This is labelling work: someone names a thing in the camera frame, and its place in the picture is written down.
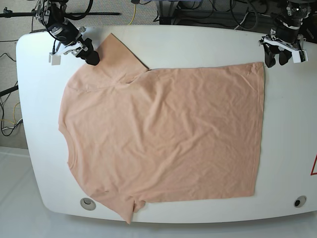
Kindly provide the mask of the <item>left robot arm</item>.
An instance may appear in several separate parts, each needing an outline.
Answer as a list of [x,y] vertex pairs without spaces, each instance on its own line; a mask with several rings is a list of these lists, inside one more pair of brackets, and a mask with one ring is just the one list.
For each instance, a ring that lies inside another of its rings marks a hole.
[[308,18],[313,0],[286,0],[282,12],[271,14],[274,27],[270,33],[259,40],[264,48],[264,62],[268,68],[276,64],[285,65],[290,59],[293,63],[308,61],[304,49],[304,36],[299,33],[303,20]]

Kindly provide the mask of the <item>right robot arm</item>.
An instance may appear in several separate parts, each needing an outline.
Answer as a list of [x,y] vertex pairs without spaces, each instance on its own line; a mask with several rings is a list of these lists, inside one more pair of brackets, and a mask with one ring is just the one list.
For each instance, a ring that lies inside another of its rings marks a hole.
[[49,63],[59,65],[62,55],[72,54],[87,64],[96,66],[100,57],[94,50],[92,40],[83,38],[86,28],[75,27],[65,11],[65,0],[40,0],[37,3],[36,18],[54,38]]

